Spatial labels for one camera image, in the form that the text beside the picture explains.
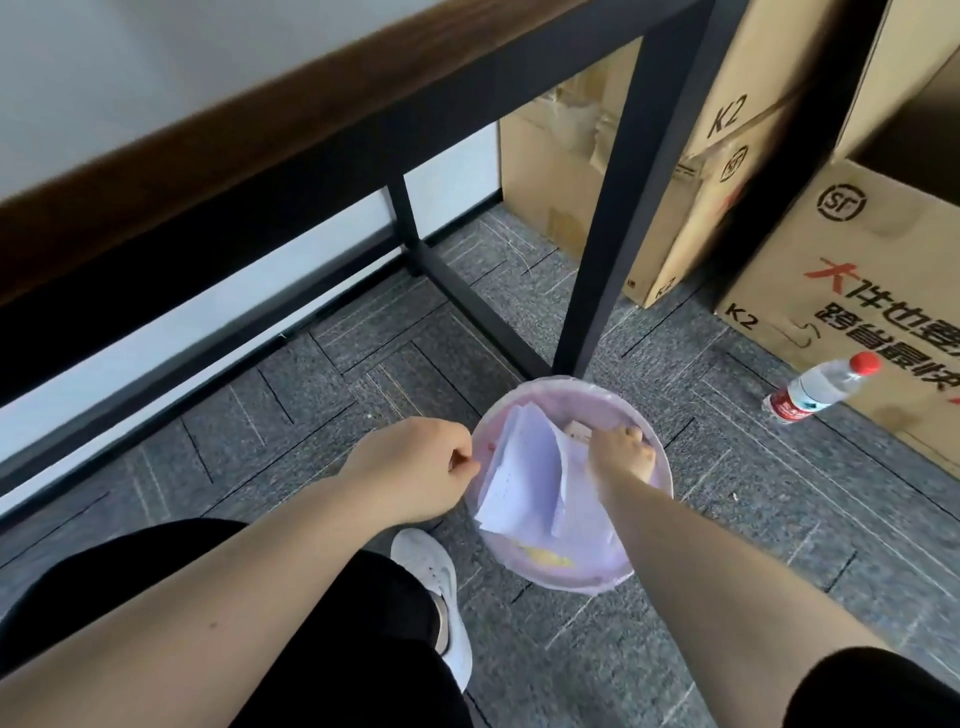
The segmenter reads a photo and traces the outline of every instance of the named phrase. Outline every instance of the plastic bucket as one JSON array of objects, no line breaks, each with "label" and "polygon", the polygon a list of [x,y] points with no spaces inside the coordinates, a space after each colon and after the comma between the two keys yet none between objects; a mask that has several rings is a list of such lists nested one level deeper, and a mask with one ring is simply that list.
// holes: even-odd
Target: plastic bucket
[{"label": "plastic bucket", "polygon": [[[564,426],[570,420],[601,429],[621,425],[638,426],[644,439],[657,453],[657,465],[650,484],[673,497],[673,476],[663,445],[650,423],[639,412],[626,400],[603,387],[570,376],[548,376],[524,382],[501,397],[473,430],[473,456],[480,461],[481,468],[470,482],[465,496],[471,515],[476,513],[477,497],[492,459],[491,445],[495,445],[499,439],[510,408],[527,402],[536,404],[558,426]],[[505,536],[477,530],[497,561],[524,579],[547,589],[598,595],[613,589],[634,573],[625,553],[612,556],[608,564],[599,568],[596,565],[551,567],[534,561],[523,548]]]}]

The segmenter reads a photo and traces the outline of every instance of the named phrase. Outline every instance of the red label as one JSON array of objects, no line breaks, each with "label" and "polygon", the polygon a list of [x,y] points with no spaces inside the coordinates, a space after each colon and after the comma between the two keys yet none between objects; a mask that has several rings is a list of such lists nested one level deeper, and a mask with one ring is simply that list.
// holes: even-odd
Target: red label
[{"label": "red label", "polygon": [[778,417],[791,423],[795,423],[813,414],[794,404],[785,389],[779,389],[770,395],[770,406],[774,412],[777,413]]}]

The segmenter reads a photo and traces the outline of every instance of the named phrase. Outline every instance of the hand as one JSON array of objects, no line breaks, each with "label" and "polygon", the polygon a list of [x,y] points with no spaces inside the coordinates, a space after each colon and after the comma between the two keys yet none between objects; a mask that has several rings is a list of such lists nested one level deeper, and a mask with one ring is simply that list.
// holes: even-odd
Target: hand
[{"label": "hand", "polygon": [[456,505],[480,472],[472,455],[463,425],[412,417],[367,434],[340,475],[370,490],[386,525],[427,521]]},{"label": "hand", "polygon": [[590,471],[603,492],[614,484],[639,480],[650,484],[657,454],[643,442],[638,427],[595,429],[590,436]]}]

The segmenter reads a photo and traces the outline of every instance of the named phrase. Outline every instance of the person's left arm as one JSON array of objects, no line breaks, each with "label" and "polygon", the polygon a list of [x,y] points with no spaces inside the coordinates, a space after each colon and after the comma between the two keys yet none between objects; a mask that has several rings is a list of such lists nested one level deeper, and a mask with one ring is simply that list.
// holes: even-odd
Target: person's left arm
[{"label": "person's left arm", "polygon": [[462,425],[370,433],[338,475],[0,681],[0,725],[229,725],[353,554],[453,507],[470,458]]}]

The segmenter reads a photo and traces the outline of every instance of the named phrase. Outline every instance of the red bottle cap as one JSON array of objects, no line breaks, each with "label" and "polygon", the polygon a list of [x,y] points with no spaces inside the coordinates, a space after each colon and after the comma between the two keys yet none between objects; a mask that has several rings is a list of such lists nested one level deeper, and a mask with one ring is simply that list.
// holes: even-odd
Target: red bottle cap
[{"label": "red bottle cap", "polygon": [[850,368],[854,374],[860,376],[875,375],[880,371],[880,357],[873,352],[854,354],[850,360]]}]

